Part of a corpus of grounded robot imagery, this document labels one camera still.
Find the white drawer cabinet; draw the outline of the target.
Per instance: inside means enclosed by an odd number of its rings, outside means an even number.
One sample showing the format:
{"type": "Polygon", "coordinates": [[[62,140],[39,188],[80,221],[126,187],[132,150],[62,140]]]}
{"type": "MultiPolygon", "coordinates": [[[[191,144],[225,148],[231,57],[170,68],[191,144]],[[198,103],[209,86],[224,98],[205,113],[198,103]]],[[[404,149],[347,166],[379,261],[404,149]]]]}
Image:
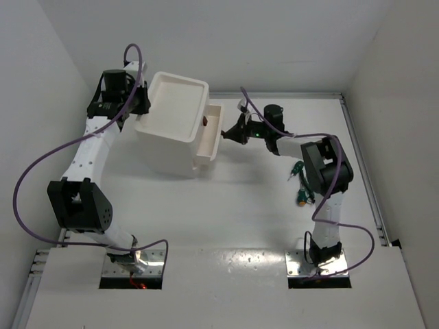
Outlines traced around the white drawer cabinet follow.
{"type": "Polygon", "coordinates": [[[156,173],[195,178],[209,85],[158,72],[152,78],[148,96],[149,112],[138,116],[134,123],[142,159],[156,173]]]}

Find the green small screwdriver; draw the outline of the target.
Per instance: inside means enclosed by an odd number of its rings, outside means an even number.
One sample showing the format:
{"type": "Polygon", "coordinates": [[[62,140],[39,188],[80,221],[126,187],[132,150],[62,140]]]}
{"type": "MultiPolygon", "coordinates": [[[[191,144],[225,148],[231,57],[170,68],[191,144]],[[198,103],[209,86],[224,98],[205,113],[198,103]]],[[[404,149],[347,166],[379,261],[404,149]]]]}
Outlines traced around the green small screwdriver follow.
{"type": "Polygon", "coordinates": [[[304,167],[304,162],[301,160],[297,161],[292,167],[292,170],[290,171],[287,180],[291,180],[293,177],[296,177],[303,170],[303,167],[304,167]]]}

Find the green handled cutters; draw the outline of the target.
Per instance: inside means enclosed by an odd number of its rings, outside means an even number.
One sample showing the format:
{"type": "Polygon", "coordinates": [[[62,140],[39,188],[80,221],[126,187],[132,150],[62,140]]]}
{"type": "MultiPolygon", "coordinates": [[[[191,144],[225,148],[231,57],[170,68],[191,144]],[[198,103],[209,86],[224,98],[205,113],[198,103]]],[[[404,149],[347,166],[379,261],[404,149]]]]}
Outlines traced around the green handled cutters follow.
{"type": "Polygon", "coordinates": [[[311,187],[308,184],[308,181],[305,177],[305,172],[302,170],[299,174],[299,181],[300,181],[300,189],[306,190],[308,195],[308,204],[315,204],[316,199],[313,191],[311,190],[311,187]]]}

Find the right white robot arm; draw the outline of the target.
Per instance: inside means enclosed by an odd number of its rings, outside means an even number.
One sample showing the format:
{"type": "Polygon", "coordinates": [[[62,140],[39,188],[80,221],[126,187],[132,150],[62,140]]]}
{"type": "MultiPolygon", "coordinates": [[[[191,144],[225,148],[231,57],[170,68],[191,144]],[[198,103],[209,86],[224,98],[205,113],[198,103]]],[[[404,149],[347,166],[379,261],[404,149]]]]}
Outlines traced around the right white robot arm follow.
{"type": "Polygon", "coordinates": [[[221,132],[225,139],[245,145],[250,138],[265,141],[268,151],[276,156],[297,158],[304,163],[305,177],[315,197],[312,215],[313,232],[305,259],[314,266],[337,258],[342,252],[339,232],[344,193],[353,180],[353,170],[339,140],[330,136],[293,136],[285,130],[283,108],[269,104],[260,121],[252,119],[247,106],[230,129],[221,132]]]}

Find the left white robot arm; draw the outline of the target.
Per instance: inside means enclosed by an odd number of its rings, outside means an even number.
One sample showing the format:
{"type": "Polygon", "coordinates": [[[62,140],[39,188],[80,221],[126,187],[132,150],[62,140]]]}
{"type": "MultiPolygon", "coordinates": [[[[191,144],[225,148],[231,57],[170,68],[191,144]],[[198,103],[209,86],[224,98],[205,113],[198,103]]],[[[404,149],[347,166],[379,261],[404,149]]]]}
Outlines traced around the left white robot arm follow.
{"type": "Polygon", "coordinates": [[[61,228],[83,234],[104,245],[110,261],[131,274],[147,270],[147,256],[138,251],[134,235],[113,218],[110,201],[100,189],[104,166],[112,144],[131,114],[150,108],[144,62],[125,62],[122,69],[105,70],[87,108],[86,129],[76,154],[47,194],[61,228]]]}

